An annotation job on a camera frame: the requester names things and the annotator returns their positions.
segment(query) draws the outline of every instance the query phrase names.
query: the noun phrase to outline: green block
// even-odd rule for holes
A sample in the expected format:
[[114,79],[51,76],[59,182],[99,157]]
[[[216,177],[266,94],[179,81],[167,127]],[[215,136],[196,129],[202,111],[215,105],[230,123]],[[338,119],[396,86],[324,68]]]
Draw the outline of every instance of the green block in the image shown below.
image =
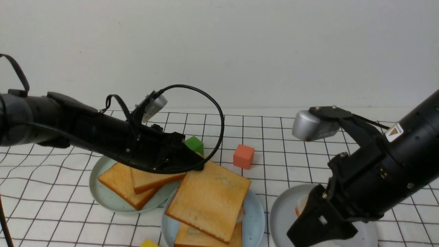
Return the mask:
[[198,140],[196,136],[193,136],[185,141],[185,144],[188,148],[190,148],[194,152],[198,152],[201,155],[204,155],[204,144]]

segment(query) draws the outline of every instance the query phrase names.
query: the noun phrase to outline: yellow block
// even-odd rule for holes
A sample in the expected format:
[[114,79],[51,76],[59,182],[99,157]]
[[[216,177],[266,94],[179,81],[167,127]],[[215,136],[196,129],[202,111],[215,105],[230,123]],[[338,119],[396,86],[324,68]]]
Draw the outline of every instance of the yellow block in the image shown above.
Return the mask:
[[143,244],[140,245],[140,247],[158,247],[158,245],[147,239],[145,242],[143,242]]

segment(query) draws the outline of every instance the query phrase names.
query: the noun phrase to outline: orange block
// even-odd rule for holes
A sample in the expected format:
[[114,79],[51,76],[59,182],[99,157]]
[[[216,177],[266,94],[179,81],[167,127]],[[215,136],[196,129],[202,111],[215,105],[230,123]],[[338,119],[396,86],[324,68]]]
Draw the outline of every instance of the orange block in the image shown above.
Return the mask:
[[233,154],[233,165],[247,170],[250,169],[254,154],[254,148],[239,144]]

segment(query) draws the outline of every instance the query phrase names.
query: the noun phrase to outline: white wall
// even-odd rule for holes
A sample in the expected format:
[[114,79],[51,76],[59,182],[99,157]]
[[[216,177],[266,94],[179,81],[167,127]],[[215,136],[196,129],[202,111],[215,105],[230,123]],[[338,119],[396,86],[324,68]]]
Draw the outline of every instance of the white wall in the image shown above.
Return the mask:
[[[32,94],[98,108],[170,84],[224,108],[413,107],[439,88],[438,13],[437,0],[3,0],[0,52]],[[0,76],[0,91],[19,87],[5,59]]]

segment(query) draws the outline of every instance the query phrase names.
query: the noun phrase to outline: light green plate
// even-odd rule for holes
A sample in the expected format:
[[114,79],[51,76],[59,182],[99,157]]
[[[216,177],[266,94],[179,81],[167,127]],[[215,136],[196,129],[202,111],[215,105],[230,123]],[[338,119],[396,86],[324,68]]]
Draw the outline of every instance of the light green plate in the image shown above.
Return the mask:
[[91,195],[98,204],[116,213],[138,214],[153,210],[166,202],[169,196],[180,184],[180,181],[176,181],[164,185],[141,210],[137,211],[97,179],[99,175],[110,169],[115,163],[117,162],[106,156],[102,156],[96,162],[90,174],[90,191]]

